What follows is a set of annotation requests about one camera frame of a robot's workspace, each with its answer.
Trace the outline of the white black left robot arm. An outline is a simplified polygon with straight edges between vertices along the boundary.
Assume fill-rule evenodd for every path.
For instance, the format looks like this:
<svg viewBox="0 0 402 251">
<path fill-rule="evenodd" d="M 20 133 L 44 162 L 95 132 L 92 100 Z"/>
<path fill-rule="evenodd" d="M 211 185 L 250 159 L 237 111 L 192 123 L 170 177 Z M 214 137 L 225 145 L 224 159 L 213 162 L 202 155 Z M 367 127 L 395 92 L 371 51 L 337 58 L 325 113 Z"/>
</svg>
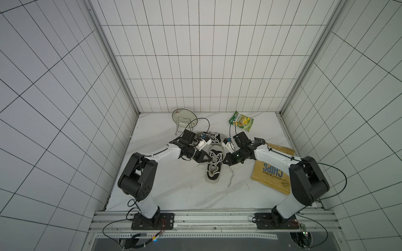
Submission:
<svg viewBox="0 0 402 251">
<path fill-rule="evenodd" d="M 180 158 L 194 160 L 197 163 L 210 162 L 212 157 L 204 151 L 204 147 L 211 143 L 211 136 L 207 132 L 198 135 L 184 130 L 179 137 L 160 150 L 147 155 L 138 152 L 132 154 L 117 186 L 124 194 L 134 198 L 142 219 L 148 222 L 159 222 L 160 207 L 150 195 L 158 167 Z"/>
</svg>

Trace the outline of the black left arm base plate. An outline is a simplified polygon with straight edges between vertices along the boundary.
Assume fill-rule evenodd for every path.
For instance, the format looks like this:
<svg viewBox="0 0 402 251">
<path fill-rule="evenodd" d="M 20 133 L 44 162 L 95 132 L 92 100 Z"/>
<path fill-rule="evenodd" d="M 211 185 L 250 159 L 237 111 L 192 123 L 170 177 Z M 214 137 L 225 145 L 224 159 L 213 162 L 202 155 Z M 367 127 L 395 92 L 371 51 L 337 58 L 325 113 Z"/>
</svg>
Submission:
<svg viewBox="0 0 402 251">
<path fill-rule="evenodd" d="M 174 225 L 174 213 L 156 213 L 148 219 L 141 213 L 136 213 L 132 220 L 132 230 L 172 230 Z"/>
</svg>

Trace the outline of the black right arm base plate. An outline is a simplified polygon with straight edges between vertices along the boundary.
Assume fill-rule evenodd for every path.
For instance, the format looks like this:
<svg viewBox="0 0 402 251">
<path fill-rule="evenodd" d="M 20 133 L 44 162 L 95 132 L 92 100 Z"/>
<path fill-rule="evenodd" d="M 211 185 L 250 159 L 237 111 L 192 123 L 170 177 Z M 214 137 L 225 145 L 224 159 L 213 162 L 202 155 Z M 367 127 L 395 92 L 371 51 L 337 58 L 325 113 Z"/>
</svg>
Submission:
<svg viewBox="0 0 402 251">
<path fill-rule="evenodd" d="M 255 213 L 252 218 L 252 222 L 256 224 L 258 230 L 297 230 L 299 225 L 293 222 L 294 220 L 296 220 L 295 216 L 286 220 L 279 214 L 268 212 Z"/>
</svg>

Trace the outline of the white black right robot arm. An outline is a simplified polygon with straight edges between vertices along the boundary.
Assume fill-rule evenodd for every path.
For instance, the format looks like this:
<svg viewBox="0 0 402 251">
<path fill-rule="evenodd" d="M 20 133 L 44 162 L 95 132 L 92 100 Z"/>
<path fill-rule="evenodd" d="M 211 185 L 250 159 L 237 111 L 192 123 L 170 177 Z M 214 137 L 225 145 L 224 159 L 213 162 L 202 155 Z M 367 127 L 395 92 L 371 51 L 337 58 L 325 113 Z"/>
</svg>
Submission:
<svg viewBox="0 0 402 251">
<path fill-rule="evenodd" d="M 286 174 L 290 178 L 291 192 L 281 203 L 272 208 L 272 223 L 284 224 L 297 212 L 311 206 L 330 190 L 323 172 L 314 158 L 297 160 L 294 156 L 269 147 L 264 139 L 250 140 L 244 132 L 234 137 L 238 150 L 226 154 L 223 163 L 229 166 L 253 159 L 271 165 L 269 174 Z"/>
</svg>

